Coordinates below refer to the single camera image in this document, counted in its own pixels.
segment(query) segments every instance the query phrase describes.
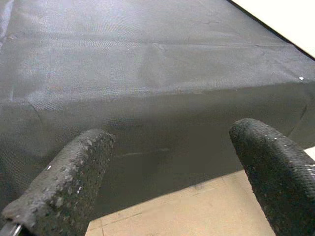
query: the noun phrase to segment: tile floor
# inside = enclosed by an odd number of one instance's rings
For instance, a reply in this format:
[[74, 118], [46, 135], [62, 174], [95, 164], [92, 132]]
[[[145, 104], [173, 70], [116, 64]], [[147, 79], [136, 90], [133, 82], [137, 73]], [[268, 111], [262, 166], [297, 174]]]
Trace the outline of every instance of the tile floor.
[[[306, 152], [315, 157], [315, 148]], [[90, 222], [86, 236], [274, 236], [244, 171]]]

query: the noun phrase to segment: black textured grip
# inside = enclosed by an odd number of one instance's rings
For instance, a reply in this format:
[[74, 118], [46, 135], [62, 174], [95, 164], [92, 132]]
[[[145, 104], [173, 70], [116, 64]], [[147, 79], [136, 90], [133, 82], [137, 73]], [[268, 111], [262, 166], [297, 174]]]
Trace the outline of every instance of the black textured grip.
[[314, 235], [315, 162], [292, 140], [254, 119], [236, 122], [230, 137], [276, 235]]
[[66, 145], [25, 193], [2, 212], [36, 236], [83, 236], [108, 161], [113, 136], [88, 130]]

